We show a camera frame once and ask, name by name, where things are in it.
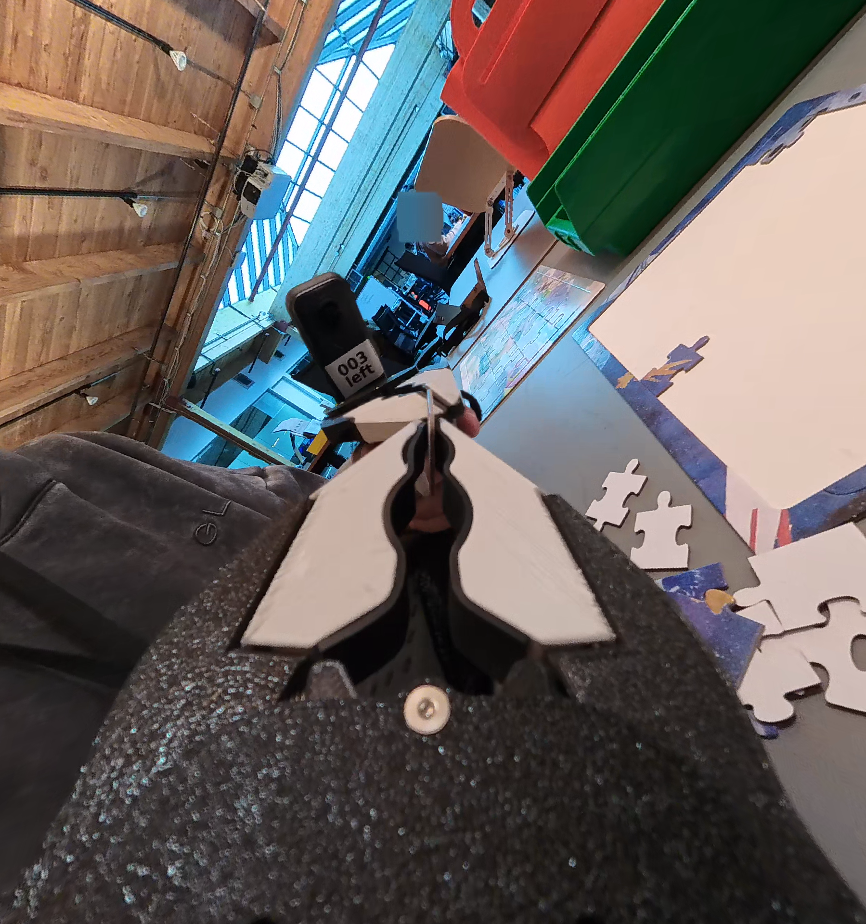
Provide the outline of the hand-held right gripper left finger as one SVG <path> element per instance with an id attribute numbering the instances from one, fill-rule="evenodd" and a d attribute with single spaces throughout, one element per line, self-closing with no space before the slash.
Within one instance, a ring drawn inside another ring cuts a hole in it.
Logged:
<path id="1" fill-rule="evenodd" d="M 326 652 L 392 608 L 425 451 L 427 423 L 411 422 L 314 494 L 243 646 Z"/>

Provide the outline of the green plastic bin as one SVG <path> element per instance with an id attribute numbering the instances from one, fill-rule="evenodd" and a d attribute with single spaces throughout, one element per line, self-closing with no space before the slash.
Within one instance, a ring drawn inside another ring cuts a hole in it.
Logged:
<path id="1" fill-rule="evenodd" d="M 544 225 L 626 257 L 865 1 L 664 1 L 531 180 Z"/>

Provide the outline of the blue grey puzzle piece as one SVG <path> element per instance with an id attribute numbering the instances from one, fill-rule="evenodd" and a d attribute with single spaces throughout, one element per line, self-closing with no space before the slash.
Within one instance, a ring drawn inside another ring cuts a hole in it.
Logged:
<path id="1" fill-rule="evenodd" d="M 785 133 L 782 133 L 781 135 L 774 138 L 771 141 L 771 144 L 768 144 L 768 147 L 767 147 L 765 153 L 762 154 L 762 157 L 759 159 L 759 163 L 761 164 L 769 164 L 784 150 L 787 150 L 788 147 L 795 144 L 803 137 L 803 134 L 804 134 L 806 128 L 808 127 L 808 124 L 811 121 L 814 121 L 820 114 L 823 114 L 823 109 L 811 114 L 810 117 L 798 120 L 790 128 L 787 128 Z"/>

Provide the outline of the pink dinosaur puzzle board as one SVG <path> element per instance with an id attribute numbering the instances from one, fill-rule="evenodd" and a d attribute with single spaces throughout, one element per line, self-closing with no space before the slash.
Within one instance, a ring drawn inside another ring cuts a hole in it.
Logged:
<path id="1" fill-rule="evenodd" d="M 454 365 L 460 389 L 477 400 L 483 419 L 571 328 L 603 287 L 600 280 L 553 267 L 540 266 L 532 271 Z"/>

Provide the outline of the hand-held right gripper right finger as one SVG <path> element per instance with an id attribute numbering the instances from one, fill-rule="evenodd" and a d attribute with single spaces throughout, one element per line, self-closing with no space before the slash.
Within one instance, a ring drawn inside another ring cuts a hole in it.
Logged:
<path id="1" fill-rule="evenodd" d="M 615 640 L 537 485 L 441 422 L 450 634 L 469 659 Z"/>

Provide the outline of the pile of jigsaw puzzle pieces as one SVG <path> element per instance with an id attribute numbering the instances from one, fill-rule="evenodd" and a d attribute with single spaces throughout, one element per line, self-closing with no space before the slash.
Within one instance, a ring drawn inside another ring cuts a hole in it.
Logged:
<path id="1" fill-rule="evenodd" d="M 670 584 L 728 666 L 797 811 L 866 900 L 866 533 L 849 523 L 751 555 L 707 501 L 615 475 L 623 524 L 605 536 Z"/>

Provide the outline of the blue framed puzzle board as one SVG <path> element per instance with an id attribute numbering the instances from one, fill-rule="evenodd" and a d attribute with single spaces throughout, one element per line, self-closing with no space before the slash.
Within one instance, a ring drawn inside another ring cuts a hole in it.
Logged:
<path id="1" fill-rule="evenodd" d="M 612 386 L 704 335 L 618 391 L 749 548 L 866 514 L 866 83 L 787 109 L 574 332 Z"/>

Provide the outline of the red plastic bin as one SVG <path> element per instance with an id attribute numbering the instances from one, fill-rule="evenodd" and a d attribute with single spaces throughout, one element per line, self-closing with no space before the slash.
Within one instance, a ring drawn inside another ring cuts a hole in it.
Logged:
<path id="1" fill-rule="evenodd" d="M 444 102 L 534 179 L 662 1 L 451 2 Z"/>

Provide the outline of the grey sweater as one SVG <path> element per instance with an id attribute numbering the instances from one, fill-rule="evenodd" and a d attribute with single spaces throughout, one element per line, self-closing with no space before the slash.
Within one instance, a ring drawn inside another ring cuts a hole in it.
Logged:
<path id="1" fill-rule="evenodd" d="M 141 653 L 323 483 L 109 432 L 0 449 L 0 895 L 39 856 Z"/>

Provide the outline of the blue comet puzzle piece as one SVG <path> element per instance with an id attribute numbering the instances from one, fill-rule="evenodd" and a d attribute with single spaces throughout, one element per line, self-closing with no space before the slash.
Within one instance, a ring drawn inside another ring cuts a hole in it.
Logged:
<path id="1" fill-rule="evenodd" d="M 673 378 L 675 377 L 675 374 L 687 373 L 703 361 L 704 357 L 702 355 L 700 350 L 707 345 L 709 341 L 710 336 L 704 335 L 693 342 L 693 345 L 678 344 L 668 352 L 665 363 L 658 367 L 652 367 L 641 378 L 626 371 L 616 380 L 615 387 L 618 390 L 625 390 L 632 381 L 638 381 L 647 389 L 647 391 L 649 391 L 655 397 L 660 397 L 673 386 Z"/>

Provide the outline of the plywood chair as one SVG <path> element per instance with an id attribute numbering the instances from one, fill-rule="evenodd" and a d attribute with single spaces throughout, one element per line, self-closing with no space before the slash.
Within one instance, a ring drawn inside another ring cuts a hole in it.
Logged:
<path id="1" fill-rule="evenodd" d="M 514 175 L 511 162 L 462 117 L 438 117 L 415 180 L 464 212 L 483 212 L 489 195 Z"/>

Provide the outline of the white ceiling device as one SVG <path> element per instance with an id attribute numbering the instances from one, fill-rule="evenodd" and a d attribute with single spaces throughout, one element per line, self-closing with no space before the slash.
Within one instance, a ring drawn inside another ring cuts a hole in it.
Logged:
<path id="1" fill-rule="evenodd" d="M 240 212 L 252 219 L 274 218 L 291 183 L 292 176 L 282 167 L 259 156 L 246 154 L 235 180 Z"/>

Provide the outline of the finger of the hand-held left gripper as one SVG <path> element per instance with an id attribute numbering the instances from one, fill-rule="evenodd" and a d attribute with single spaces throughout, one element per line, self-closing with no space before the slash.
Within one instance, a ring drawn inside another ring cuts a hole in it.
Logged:
<path id="1" fill-rule="evenodd" d="M 331 417 L 330 441 L 379 443 L 420 419 L 427 419 L 427 396 L 383 396 Z"/>
<path id="2" fill-rule="evenodd" d="M 404 384 L 404 390 L 430 390 L 434 403 L 443 410 L 447 419 L 456 420 L 463 415 L 464 402 L 459 389 L 453 368 L 431 367 L 409 377 Z"/>

